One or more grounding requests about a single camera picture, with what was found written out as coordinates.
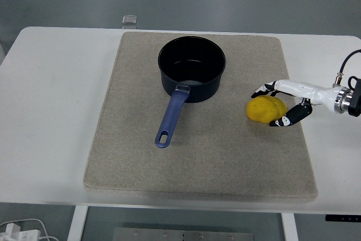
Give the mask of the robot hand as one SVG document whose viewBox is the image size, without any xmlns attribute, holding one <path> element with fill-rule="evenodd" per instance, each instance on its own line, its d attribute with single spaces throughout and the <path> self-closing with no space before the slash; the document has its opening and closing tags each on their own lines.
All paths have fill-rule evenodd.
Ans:
<svg viewBox="0 0 361 241">
<path fill-rule="evenodd" d="M 324 89 L 291 80 L 277 80 L 261 86 L 252 98 L 261 95 L 284 93 L 302 99 L 302 102 L 288 110 L 284 116 L 270 122 L 270 126 L 292 126 L 312 113 L 312 106 L 322 104 L 330 111 L 344 113 L 342 109 L 342 86 Z"/>
</svg>

